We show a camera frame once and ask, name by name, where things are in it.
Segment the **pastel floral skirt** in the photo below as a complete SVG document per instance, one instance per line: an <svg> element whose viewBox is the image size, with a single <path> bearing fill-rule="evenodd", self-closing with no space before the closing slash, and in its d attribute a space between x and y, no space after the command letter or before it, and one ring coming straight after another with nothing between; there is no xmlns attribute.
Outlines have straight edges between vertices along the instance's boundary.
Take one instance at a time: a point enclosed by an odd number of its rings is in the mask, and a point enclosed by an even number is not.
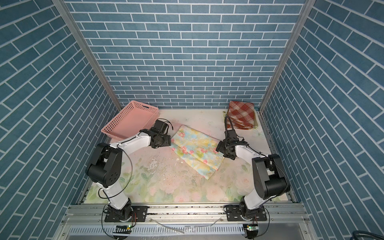
<svg viewBox="0 0 384 240"><path fill-rule="evenodd" d="M171 138L172 151L206 180L218 171L224 155L216 150L219 140L182 125Z"/></svg>

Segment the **lemon print skirt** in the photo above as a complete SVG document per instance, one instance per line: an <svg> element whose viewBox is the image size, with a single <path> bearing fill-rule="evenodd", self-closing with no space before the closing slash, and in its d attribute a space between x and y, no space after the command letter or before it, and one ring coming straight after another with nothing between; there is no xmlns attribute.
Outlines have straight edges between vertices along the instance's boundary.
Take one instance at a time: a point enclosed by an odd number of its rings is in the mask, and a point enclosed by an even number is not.
<svg viewBox="0 0 384 240"><path fill-rule="evenodd" d="M226 124L228 128L234 128L238 130L252 130L258 127L256 114L252 111L232 111L224 114L224 117L228 116Z"/></svg>

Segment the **red patterned skirt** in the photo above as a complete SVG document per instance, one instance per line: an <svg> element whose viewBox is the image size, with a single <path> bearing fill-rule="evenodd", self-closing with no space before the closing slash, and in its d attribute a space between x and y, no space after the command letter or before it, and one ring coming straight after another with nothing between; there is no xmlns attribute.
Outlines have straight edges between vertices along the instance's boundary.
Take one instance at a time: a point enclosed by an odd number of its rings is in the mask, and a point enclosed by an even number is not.
<svg viewBox="0 0 384 240"><path fill-rule="evenodd" d="M227 112L233 127L239 130L251 130L257 127L254 104L230 101Z"/></svg>

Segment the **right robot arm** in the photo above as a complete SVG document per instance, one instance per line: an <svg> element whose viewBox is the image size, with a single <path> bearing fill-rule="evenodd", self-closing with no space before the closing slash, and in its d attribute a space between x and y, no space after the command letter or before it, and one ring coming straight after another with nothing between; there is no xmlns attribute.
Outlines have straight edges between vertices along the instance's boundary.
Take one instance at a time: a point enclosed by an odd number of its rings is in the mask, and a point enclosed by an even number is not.
<svg viewBox="0 0 384 240"><path fill-rule="evenodd" d="M254 189L242 197L239 204L245 220L254 218L266 202L291 190L281 157L257 152L248 142L240 139L235 130L225 131L225 139L219 142L216 151L231 160L240 158L252 167Z"/></svg>

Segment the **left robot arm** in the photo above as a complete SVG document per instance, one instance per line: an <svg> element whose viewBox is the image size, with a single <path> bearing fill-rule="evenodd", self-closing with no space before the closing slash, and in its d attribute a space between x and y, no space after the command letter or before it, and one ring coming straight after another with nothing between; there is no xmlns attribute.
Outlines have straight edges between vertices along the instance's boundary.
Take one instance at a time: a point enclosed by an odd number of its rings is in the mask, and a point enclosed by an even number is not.
<svg viewBox="0 0 384 240"><path fill-rule="evenodd" d="M119 183L123 157L146 148L169 147L168 134L173 125L166 119L157 119L150 129L142 129L136 135L119 142L96 145L86 168L86 175L100 187L108 200L107 213L119 222L134 221L132 202L124 193L126 187Z"/></svg>

